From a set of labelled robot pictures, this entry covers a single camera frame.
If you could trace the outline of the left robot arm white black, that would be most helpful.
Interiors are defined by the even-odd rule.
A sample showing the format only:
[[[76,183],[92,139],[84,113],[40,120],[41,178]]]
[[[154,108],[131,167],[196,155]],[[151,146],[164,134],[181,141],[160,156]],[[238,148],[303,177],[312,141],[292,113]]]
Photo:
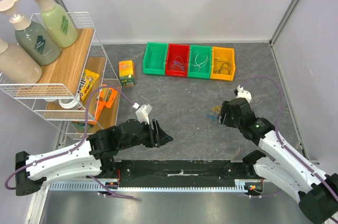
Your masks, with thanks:
[[[50,183],[81,176],[111,178],[118,152],[138,145],[161,147],[172,140],[155,119],[150,124],[129,119],[63,149],[39,155],[19,152],[15,155],[15,194],[33,194]]]

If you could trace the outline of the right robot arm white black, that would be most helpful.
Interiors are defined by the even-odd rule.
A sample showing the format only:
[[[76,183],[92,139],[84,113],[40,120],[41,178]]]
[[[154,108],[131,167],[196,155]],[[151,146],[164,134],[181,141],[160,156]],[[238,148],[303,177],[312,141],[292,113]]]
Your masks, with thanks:
[[[245,98],[224,101],[218,123],[236,128],[260,150],[242,164],[247,178],[259,176],[286,192],[312,223],[324,223],[337,213],[337,174],[327,174],[296,151],[267,119],[256,117]]]

